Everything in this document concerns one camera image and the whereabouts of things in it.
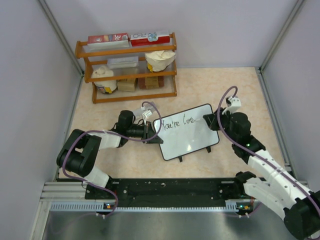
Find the black framed whiteboard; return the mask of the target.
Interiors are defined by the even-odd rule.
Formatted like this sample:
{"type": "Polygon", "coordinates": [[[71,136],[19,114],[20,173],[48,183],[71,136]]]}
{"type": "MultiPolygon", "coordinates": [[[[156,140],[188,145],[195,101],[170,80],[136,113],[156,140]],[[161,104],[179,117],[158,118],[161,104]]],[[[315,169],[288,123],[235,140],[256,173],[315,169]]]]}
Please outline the black framed whiteboard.
{"type": "Polygon", "coordinates": [[[212,113],[212,106],[206,103],[155,119],[154,130],[163,139],[159,145],[162,158],[170,161],[202,149],[210,152],[211,147],[220,142],[219,134],[210,130],[205,120],[195,120],[212,113]]]}

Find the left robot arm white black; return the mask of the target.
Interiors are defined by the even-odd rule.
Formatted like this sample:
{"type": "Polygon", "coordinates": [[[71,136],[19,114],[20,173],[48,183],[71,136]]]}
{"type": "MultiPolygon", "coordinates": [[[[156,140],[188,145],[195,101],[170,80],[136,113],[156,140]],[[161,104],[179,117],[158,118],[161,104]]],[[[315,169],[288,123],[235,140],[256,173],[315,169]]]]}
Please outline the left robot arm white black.
{"type": "Polygon", "coordinates": [[[102,198],[109,198],[114,191],[111,177],[95,166],[98,151],[121,148],[129,139],[146,144],[163,144],[149,121],[134,123],[136,117],[130,110],[122,110],[118,122],[109,131],[85,133],[75,129],[59,152],[56,163],[66,171],[82,177],[96,185],[96,192],[102,198]]]}

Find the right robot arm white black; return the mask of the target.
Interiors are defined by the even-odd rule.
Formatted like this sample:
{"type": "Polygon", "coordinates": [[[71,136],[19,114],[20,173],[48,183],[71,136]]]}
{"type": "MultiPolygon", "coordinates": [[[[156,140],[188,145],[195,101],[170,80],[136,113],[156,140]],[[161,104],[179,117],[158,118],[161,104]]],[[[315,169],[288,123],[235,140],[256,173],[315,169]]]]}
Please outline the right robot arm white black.
{"type": "Polygon", "coordinates": [[[266,147],[251,133],[251,122],[242,112],[211,113],[203,116],[210,130],[221,131],[231,141],[234,153],[258,171],[238,172],[233,192],[259,200],[283,220],[285,227],[298,240],[320,232],[320,193],[313,192],[279,165],[266,147]]]}

